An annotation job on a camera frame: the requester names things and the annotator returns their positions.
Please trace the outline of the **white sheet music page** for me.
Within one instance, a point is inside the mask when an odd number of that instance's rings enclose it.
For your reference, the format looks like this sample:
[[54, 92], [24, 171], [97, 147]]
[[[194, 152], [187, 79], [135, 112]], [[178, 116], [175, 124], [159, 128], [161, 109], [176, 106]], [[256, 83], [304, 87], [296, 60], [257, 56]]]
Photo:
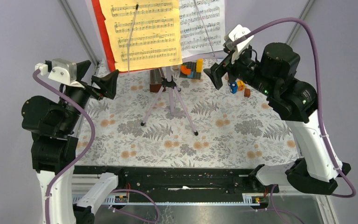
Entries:
[[225, 1], [180, 0], [179, 19], [183, 59], [223, 50]]

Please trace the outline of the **yellow sheet music page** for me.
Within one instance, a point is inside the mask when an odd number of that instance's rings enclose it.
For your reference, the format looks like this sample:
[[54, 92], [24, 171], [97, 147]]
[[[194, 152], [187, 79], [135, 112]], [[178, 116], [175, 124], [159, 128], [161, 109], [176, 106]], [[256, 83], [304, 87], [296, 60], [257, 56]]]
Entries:
[[177, 0], [100, 0], [120, 72], [182, 63]]

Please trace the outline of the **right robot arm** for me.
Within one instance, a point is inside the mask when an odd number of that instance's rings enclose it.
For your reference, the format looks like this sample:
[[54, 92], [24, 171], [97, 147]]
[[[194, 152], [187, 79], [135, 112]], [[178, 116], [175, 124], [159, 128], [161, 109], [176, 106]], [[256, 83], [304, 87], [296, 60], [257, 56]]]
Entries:
[[302, 157], [283, 165], [259, 165], [250, 177], [250, 189], [261, 192], [269, 185], [291, 185], [306, 194], [333, 195], [336, 179], [349, 173], [351, 167], [328, 150], [318, 120], [317, 91], [307, 82], [295, 78], [300, 56], [281, 42], [268, 44], [260, 61], [251, 58], [248, 47], [234, 59], [234, 51], [219, 64], [204, 72], [216, 89], [228, 75], [241, 80], [265, 95], [268, 105], [292, 131]]

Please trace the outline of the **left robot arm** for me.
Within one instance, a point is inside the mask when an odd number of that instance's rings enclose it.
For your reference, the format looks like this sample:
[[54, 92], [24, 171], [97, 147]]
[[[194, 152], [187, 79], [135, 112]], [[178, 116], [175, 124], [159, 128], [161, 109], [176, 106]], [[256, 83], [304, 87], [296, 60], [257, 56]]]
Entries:
[[100, 167], [100, 180], [77, 202], [72, 201], [72, 176], [78, 138], [74, 128], [84, 116], [96, 131], [85, 107], [90, 98], [113, 99], [119, 71], [92, 77], [93, 85], [82, 81], [90, 61], [73, 63], [54, 59], [38, 63], [33, 72], [36, 82], [59, 96], [54, 102], [43, 96], [28, 99], [22, 109], [22, 128], [32, 134], [32, 166], [37, 173], [42, 196], [43, 224], [92, 224], [95, 214], [111, 191], [126, 186], [122, 168]]

